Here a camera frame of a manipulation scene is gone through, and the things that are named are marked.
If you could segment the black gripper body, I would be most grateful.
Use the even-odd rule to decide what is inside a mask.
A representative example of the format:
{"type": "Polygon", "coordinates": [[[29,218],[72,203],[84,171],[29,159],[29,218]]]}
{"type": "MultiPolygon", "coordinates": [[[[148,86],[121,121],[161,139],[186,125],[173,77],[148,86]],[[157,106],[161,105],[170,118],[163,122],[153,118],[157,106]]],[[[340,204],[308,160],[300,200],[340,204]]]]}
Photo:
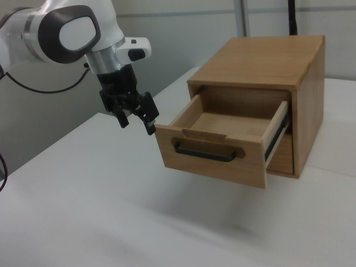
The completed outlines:
{"type": "Polygon", "coordinates": [[[138,91],[136,89],[137,79],[131,64],[121,69],[104,74],[97,74],[102,90],[100,96],[106,111],[112,112],[114,104],[124,110],[133,111],[137,108],[138,91]]]}

